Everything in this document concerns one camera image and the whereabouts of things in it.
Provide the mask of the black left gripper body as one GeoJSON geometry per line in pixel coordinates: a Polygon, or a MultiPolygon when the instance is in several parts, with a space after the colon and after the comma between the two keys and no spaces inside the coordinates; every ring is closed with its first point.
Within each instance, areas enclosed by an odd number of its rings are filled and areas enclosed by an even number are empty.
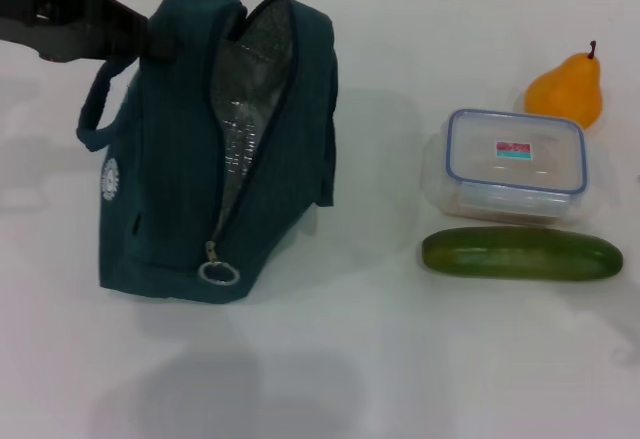
{"type": "Polygon", "coordinates": [[[0,41],[26,46],[57,63],[106,58],[107,0],[0,0],[0,41]]]}

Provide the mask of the dark teal insulated lunch bag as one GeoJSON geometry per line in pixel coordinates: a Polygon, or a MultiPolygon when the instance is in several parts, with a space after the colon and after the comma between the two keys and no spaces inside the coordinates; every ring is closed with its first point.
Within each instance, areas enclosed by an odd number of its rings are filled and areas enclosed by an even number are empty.
{"type": "Polygon", "coordinates": [[[338,94],[334,29],[296,0],[163,0],[150,33],[168,61],[137,57],[100,126],[99,69],[77,135],[103,151],[99,281],[128,294],[226,304],[246,297],[312,206],[333,203],[338,94]]]}

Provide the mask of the yellow orange pear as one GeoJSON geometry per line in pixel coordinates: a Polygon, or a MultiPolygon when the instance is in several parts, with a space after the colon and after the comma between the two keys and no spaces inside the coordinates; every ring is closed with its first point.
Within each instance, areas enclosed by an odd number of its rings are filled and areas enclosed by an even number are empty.
{"type": "Polygon", "coordinates": [[[536,78],[525,91],[524,110],[569,119],[583,129],[594,125],[603,111],[603,94],[597,42],[590,47],[536,78]]]}

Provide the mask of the green cucumber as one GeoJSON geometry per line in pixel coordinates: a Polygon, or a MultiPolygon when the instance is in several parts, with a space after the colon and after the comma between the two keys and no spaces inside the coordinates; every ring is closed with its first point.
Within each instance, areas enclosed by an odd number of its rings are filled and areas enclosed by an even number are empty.
{"type": "Polygon", "coordinates": [[[447,229],[422,241],[426,268],[475,278],[590,282],[623,268],[622,252],[591,235],[540,227],[447,229]]]}

